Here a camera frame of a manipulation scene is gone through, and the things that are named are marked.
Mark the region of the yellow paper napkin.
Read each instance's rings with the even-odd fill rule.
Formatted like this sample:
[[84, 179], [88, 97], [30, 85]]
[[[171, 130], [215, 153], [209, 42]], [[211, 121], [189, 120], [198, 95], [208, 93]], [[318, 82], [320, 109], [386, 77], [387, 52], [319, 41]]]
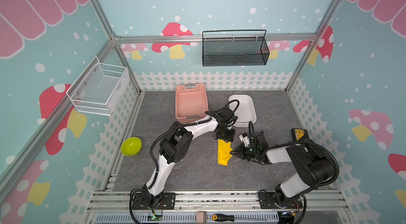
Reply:
[[227, 166], [232, 155], [230, 152], [233, 149], [231, 148], [231, 142], [226, 142], [224, 140], [218, 140], [218, 154], [217, 154], [217, 163], [219, 165]]

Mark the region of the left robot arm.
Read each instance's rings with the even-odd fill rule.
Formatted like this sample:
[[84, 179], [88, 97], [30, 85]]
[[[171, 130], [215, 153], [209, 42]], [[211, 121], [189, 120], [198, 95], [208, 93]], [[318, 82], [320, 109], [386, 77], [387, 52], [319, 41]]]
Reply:
[[217, 139], [226, 142], [234, 140], [233, 126], [238, 117], [237, 108], [229, 108], [229, 104], [216, 111], [206, 111], [202, 119], [182, 124], [175, 122], [162, 133], [151, 145], [149, 153], [155, 164], [154, 172], [149, 181], [141, 188], [130, 192], [130, 210], [147, 208], [154, 210], [163, 205], [163, 192], [166, 181], [178, 162], [186, 156], [192, 140], [209, 132], [215, 132]]

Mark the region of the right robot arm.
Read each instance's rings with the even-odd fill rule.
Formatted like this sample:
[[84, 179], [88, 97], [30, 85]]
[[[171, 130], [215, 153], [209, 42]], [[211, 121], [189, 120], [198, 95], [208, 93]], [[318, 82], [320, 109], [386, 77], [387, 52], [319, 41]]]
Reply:
[[241, 160], [260, 165], [292, 163], [296, 169], [274, 191], [259, 191], [262, 209], [300, 209], [304, 205], [300, 200], [306, 193], [332, 184], [339, 176], [338, 161], [329, 150], [311, 140], [307, 130], [292, 128], [291, 135], [292, 142], [270, 146], [263, 132], [256, 133], [253, 123], [249, 123], [248, 133], [240, 135], [240, 146], [230, 151], [231, 156]]

